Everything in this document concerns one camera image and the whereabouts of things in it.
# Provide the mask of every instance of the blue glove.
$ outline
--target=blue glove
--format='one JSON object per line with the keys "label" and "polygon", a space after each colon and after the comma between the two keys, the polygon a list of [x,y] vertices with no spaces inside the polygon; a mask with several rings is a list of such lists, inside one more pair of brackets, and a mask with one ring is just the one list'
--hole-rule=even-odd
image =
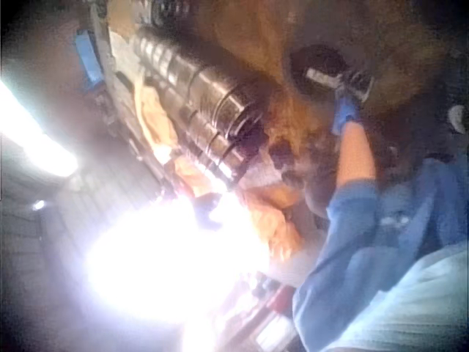
{"label": "blue glove", "polygon": [[332,133],[341,136],[347,121],[361,124],[359,105],[358,100],[346,88],[341,88],[336,90],[336,111],[334,113]]}

